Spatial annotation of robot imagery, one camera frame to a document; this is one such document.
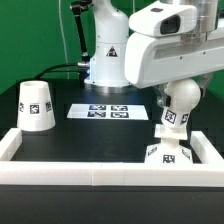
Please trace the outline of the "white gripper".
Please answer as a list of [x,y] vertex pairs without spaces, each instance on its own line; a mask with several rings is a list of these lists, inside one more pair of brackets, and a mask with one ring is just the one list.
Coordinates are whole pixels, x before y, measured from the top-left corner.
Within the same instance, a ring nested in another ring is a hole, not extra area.
[[155,93],[161,108],[169,107],[171,101],[163,83],[202,75],[198,85],[204,97],[213,79],[211,72],[224,69],[224,23],[199,45],[184,45],[180,40],[180,35],[152,38],[134,33],[127,43],[126,79],[138,88],[157,85]]

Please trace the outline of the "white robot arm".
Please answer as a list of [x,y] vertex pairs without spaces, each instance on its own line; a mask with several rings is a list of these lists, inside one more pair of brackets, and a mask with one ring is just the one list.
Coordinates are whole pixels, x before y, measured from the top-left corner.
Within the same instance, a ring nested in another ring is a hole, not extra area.
[[156,0],[126,16],[111,0],[93,0],[96,50],[85,84],[103,92],[134,85],[157,88],[197,76],[205,89],[224,70],[224,11],[221,0]]

